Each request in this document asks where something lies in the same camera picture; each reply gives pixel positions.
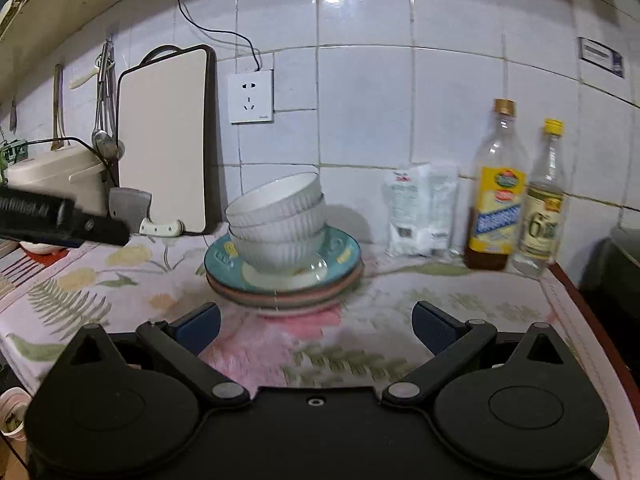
clear bottle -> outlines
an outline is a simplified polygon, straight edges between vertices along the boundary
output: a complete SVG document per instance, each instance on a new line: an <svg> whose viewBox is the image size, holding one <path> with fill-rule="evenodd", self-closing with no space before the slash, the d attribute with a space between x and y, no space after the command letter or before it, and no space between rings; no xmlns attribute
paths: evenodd
<svg viewBox="0 0 640 480"><path fill-rule="evenodd" d="M515 103L496 99L495 131L476 153L464 261L470 269L503 270L513 249L524 193L527 157L515 131Z"/></svg>
<svg viewBox="0 0 640 480"><path fill-rule="evenodd" d="M518 247L511 261L530 278L546 269L559 232L566 189L561 137L562 121L545 120L545 145L530 176Z"/></svg>

floral tablecloth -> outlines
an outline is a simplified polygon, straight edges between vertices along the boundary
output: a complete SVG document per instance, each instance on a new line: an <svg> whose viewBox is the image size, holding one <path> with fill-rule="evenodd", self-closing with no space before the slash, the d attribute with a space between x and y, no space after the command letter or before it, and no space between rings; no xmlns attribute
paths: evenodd
<svg viewBox="0 0 640 480"><path fill-rule="evenodd" d="M79 326L100 322L131 332L148 319L169 321L206 301L222 311L220 334L200 358L243 384L385 388L432 357L411 327L428 300L460 320L483 318L522 332L555 327L604 400L610 431L594 471L607 480L640 478L640 432L604 351L564 287L498 272L469 272L425 259L390 258L363 247L365 275L335 306L299 317L260 317L218 298L202 265L207 237L134 237L124 248L85 244L0 300L0 348L34 392Z"/></svg>

black cable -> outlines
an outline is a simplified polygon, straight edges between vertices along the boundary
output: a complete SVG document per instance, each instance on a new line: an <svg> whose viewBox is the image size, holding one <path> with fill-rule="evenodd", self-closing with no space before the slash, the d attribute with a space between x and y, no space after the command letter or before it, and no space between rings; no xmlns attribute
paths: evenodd
<svg viewBox="0 0 640 480"><path fill-rule="evenodd" d="M7 439L7 437L4 436L4 434L0 433L2 435L2 440L4 440L4 443L7 444L7 446L9 447L9 449L11 450L11 452L15 455L15 457L20 461L20 463L22 464L22 466L25 468L25 470L28 471L27 469L27 465L24 463L24 460L22 459L22 457L20 455L18 455L18 452L14 449L14 446L12 446L11 444L9 444L9 440Z"/></svg>
<svg viewBox="0 0 640 480"><path fill-rule="evenodd" d="M60 137L58 137L57 139L28 140L24 144L29 146L30 144L42 144L43 142L53 142L54 140L60 140ZM89 146L86 142L84 142L84 140L78 139L77 137L64 137L63 140L74 140L75 142L79 142L86 149L88 149L90 152L92 152L96 157L98 157L100 159L100 162L104 165L104 169L107 170L107 173L109 173L109 176L111 177L111 181L113 182L113 185L115 187L118 187L118 184L116 183L116 179L113 177L113 173L111 173L111 165L107 162L107 160L100 153L96 152L91 146Z"/></svg>
<svg viewBox="0 0 640 480"><path fill-rule="evenodd" d="M251 43L251 40L248 37L243 36L242 34L239 34L238 32L234 32L232 30L217 30L215 28L201 27L196 22L194 22L189 16L187 16L187 14L184 12L184 9L182 8L182 1L181 0L177 0L177 1L178 1L178 10L180 10L181 15L184 17L185 20L191 23L191 25L193 25L194 27L197 27L200 30L204 30L205 32L215 32L216 34L233 34L234 36L237 36L238 38L242 38L243 40L245 40L249 44L249 47L251 48L252 56L254 56L255 65L257 66L255 71L258 72L258 70L260 70L260 62L258 61L258 57L255 55L254 44Z"/></svg>

power outlet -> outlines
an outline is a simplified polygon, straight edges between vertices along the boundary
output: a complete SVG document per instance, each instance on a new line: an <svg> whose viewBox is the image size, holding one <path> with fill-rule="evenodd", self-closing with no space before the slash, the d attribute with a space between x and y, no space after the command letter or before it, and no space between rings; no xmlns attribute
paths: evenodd
<svg viewBox="0 0 640 480"><path fill-rule="evenodd" d="M227 87L231 123L273 121L273 70L230 74Z"/></svg>

beige cutting board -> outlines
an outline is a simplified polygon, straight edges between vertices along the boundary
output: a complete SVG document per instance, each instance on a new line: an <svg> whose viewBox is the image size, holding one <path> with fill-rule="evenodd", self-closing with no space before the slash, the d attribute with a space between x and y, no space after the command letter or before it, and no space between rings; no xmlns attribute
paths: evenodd
<svg viewBox="0 0 640 480"><path fill-rule="evenodd" d="M192 50L124 73L118 94L120 186L151 193L150 220L206 226L204 117L207 54Z"/></svg>

